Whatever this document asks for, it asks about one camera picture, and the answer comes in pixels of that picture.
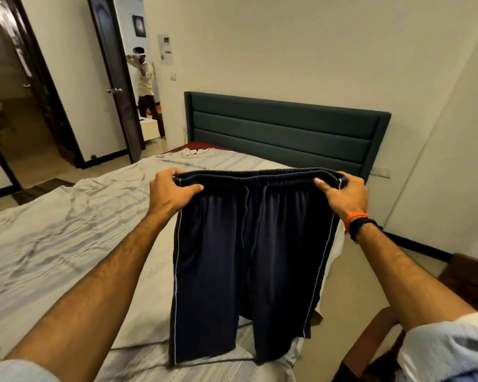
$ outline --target floor mat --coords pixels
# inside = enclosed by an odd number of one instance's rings
[[[16,200],[18,205],[24,205],[42,196],[43,194],[55,190],[59,186],[72,187],[74,186],[74,183],[54,178],[52,180],[43,182],[42,184],[32,186],[30,189],[25,189],[21,192],[14,193],[13,198]]]

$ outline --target navy blue shorts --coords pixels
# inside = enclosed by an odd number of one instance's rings
[[[347,184],[322,168],[174,177],[178,186],[205,189],[175,228],[172,365],[233,350],[239,315],[253,321],[259,363],[285,355],[295,337],[310,337],[339,221],[315,177]]]

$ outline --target open door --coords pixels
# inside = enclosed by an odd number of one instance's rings
[[[131,163],[135,163],[140,160],[144,143],[139,130],[140,121],[136,114],[133,89],[126,74],[126,55],[112,2],[113,0],[89,0],[89,5],[110,80],[110,88],[106,91],[114,95],[129,157]]]
[[[83,162],[82,154],[21,0],[0,0],[0,25],[11,38],[27,80],[23,87],[31,90],[58,153],[71,164],[78,166]]]

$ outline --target red fabric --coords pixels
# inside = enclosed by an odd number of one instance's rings
[[[224,147],[221,147],[221,146],[214,146],[214,145],[211,145],[211,144],[206,144],[204,142],[198,142],[198,141],[192,141],[188,144],[185,144],[184,146],[181,146],[181,147],[177,147],[173,150],[170,150],[169,153],[174,153],[176,151],[180,151],[182,149],[185,149],[185,148],[188,148],[190,150],[198,150],[198,149],[219,149],[219,150],[230,150],[230,149],[226,149]]]

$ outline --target black bracelet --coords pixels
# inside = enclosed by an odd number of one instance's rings
[[[357,244],[356,234],[359,232],[361,227],[365,224],[374,224],[377,228],[382,231],[382,228],[377,225],[377,223],[368,217],[358,217],[354,218],[349,224],[349,234],[351,235],[352,240]]]

